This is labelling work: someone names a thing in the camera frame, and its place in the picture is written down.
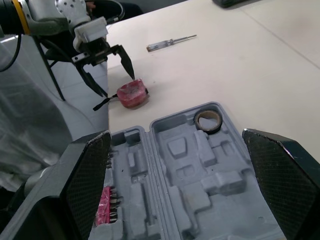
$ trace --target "black object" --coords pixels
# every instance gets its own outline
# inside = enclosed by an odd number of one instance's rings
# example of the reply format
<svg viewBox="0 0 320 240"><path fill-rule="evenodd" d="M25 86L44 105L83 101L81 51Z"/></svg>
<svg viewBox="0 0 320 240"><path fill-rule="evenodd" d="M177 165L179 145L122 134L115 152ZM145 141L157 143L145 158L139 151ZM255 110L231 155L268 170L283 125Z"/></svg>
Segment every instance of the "black object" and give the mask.
<svg viewBox="0 0 320 240"><path fill-rule="evenodd" d="M245 129L262 195L287 240L320 239L320 164L296 141Z"/></svg>
<svg viewBox="0 0 320 240"><path fill-rule="evenodd" d="M60 98L62 99L62 101L65 101L65 100L66 100L66 99L65 99L65 96L63 95L63 93L62 93L62 91L61 91L61 88L60 88L60 86L59 86L59 84L58 84L58 82L57 82L57 79L56 79L56 77L55 77L55 75L54 75L54 72L53 72L52 69L51 69L58 61L57 61L57 60L54 60L53 63L52 63L51 65L49 65L49 63L48 63L48 58L46 57L46 55L45 55L45 53L44 53L44 50L43 50L42 47L41 47L39 38L36 37L36 36L34 36L34 37L33 37L33 41L34 41L34 43L35 43L35 45L36 45L36 47L37 47L37 49L38 49L38 51L39 51L39 53L40 53L40 56L41 56L42 61L43 61L44 65L45 65L45 67L46 67L46 70L48 71L48 73L49 73L49 75L50 75L50 77L51 77L51 79L52 79L52 81L53 81L53 84L54 84L54 86L55 86L55 89L56 89L57 92L59 93Z"/></svg>
<svg viewBox="0 0 320 240"><path fill-rule="evenodd" d="M5 35L25 33L16 7L11 0L0 0L0 25Z"/></svg>
<svg viewBox="0 0 320 240"><path fill-rule="evenodd" d="M217 5L219 5L222 8L229 8L233 5L245 2L247 0L213 0L214 3L216 3Z"/></svg>
<svg viewBox="0 0 320 240"><path fill-rule="evenodd" d="M206 128L205 126L202 126L201 123L199 122L200 118L204 119L215 119L217 121L216 125L211 128ZM207 134L215 134L220 131L221 125L222 125L222 115L213 110L202 110L200 112L197 112L195 117L194 117L194 123L196 126L196 129L202 130Z"/></svg>
<svg viewBox="0 0 320 240"><path fill-rule="evenodd" d="M70 144L59 162L34 186L0 239L87 240L103 189L110 146L107 131Z"/></svg>

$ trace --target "gray plastic tool case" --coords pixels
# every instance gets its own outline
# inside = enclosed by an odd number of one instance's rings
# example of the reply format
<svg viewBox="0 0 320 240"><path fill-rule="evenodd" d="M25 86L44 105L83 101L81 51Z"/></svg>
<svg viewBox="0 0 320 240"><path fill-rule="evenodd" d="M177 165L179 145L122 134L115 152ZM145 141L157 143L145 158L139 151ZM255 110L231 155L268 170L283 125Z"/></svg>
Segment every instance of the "gray plastic tool case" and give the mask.
<svg viewBox="0 0 320 240"><path fill-rule="evenodd" d="M221 113L221 130L197 130L198 111ZM115 223L93 226L90 240L280 240L284 235L261 195L249 154L215 102L112 136Z"/></svg>

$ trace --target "white cloth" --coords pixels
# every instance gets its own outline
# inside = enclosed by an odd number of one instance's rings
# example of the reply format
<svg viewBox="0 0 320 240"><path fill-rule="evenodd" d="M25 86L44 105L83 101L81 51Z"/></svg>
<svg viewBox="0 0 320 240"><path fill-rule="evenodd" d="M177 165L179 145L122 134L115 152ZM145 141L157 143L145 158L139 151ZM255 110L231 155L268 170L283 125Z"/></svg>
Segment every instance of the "white cloth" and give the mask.
<svg viewBox="0 0 320 240"><path fill-rule="evenodd" d="M11 57L0 44L0 68ZM54 165L71 141L59 109L18 62L0 72L0 186L15 192Z"/></svg>

